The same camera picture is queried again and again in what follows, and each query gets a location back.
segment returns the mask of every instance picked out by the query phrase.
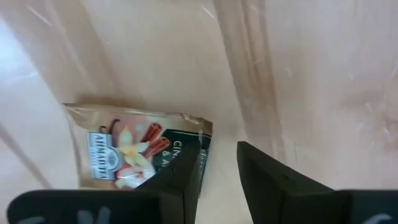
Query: light wood floor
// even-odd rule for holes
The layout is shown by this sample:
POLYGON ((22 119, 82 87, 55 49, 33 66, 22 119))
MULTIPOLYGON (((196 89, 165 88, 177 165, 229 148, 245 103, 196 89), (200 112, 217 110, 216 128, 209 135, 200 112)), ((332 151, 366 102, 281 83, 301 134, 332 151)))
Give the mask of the light wood floor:
POLYGON ((247 140, 330 187, 398 187, 398 2, 0 0, 0 222, 75 189, 64 102, 213 122, 198 223, 251 223, 247 140))

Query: plastic bag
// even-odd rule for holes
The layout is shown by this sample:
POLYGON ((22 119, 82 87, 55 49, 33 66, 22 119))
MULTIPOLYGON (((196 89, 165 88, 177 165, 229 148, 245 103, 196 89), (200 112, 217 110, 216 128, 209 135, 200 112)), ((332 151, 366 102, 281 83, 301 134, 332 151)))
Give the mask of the plastic bag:
POLYGON ((73 133, 80 187, 135 189, 201 142, 201 173, 212 123, 185 114, 111 106, 66 104, 73 133))

